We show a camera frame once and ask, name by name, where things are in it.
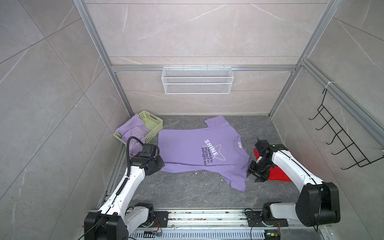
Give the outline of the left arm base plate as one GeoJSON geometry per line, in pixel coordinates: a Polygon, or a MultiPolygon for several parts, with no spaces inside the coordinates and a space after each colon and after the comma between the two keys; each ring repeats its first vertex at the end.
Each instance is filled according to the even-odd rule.
{"type": "Polygon", "coordinates": [[[153,217],[150,217],[150,219],[140,225],[140,227],[143,228],[166,228],[168,226],[169,221],[169,214],[170,212],[167,211],[155,211],[153,217]]]}

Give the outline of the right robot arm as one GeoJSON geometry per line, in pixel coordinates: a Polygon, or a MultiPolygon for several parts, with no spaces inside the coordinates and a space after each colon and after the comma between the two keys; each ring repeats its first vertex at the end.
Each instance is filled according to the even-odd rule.
{"type": "Polygon", "coordinates": [[[339,189],[315,176],[282,144],[271,145],[266,140],[255,144],[256,160],[248,175],[256,182],[271,180],[272,170],[279,168],[300,192],[296,203],[270,202],[263,205],[260,220],[267,226],[279,220],[299,221],[306,227],[338,223],[341,220],[339,189]]]}

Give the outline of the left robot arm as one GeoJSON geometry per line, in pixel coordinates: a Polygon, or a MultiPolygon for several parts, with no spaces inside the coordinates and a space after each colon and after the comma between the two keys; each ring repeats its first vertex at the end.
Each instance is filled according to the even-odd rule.
{"type": "Polygon", "coordinates": [[[146,176],[164,166],[159,147],[144,144],[142,151],[130,158],[127,155],[126,176],[121,179],[109,199],[97,212],[89,212],[84,220],[84,235],[80,240],[129,240],[138,227],[150,227],[155,222],[152,204],[129,204],[146,176]]]}

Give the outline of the purple t-shirt with print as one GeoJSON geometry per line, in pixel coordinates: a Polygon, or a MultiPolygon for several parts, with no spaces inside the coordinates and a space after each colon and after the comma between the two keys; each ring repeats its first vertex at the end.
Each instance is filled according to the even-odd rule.
{"type": "Polygon", "coordinates": [[[235,190],[245,192],[250,156],[241,135],[223,116],[194,130],[161,130],[158,136],[164,172],[209,171],[220,174],[235,190]]]}

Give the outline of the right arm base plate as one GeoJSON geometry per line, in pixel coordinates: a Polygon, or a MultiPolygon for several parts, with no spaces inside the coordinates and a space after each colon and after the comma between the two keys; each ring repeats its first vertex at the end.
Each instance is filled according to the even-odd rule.
{"type": "Polygon", "coordinates": [[[288,221],[285,219],[268,219],[266,214],[262,211],[254,211],[251,209],[245,209],[244,214],[248,222],[249,227],[288,227],[288,221]]]}

